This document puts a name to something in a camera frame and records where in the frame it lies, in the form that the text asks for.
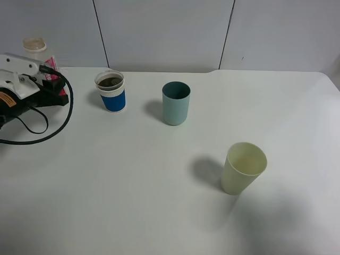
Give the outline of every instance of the white bottle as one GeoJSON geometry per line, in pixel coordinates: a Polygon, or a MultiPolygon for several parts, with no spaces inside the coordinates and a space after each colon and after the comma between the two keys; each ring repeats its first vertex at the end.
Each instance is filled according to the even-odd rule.
{"type": "MultiPolygon", "coordinates": [[[[42,38],[24,38],[23,48],[26,51],[26,57],[45,62],[55,71],[58,71],[54,55],[52,51],[47,48],[46,43],[42,38]]],[[[57,79],[58,76],[45,73],[41,78],[50,81],[57,79]]],[[[59,95],[65,95],[65,90],[63,89],[59,95]]]]}

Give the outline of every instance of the table surface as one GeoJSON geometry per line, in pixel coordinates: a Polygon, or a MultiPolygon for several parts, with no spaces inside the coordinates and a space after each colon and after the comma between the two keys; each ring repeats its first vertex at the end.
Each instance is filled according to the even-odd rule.
{"type": "MultiPolygon", "coordinates": [[[[103,70],[63,69],[75,103],[58,136],[0,146],[1,254],[340,254],[340,92],[325,75],[124,73],[127,108],[112,114],[95,91],[103,70]],[[190,107],[169,126],[162,86],[175,80],[190,107]],[[239,141],[268,167],[234,197],[219,178],[239,141]]],[[[52,132],[67,107],[44,112],[52,132]]],[[[40,138],[17,121],[0,137],[40,138]]]]}

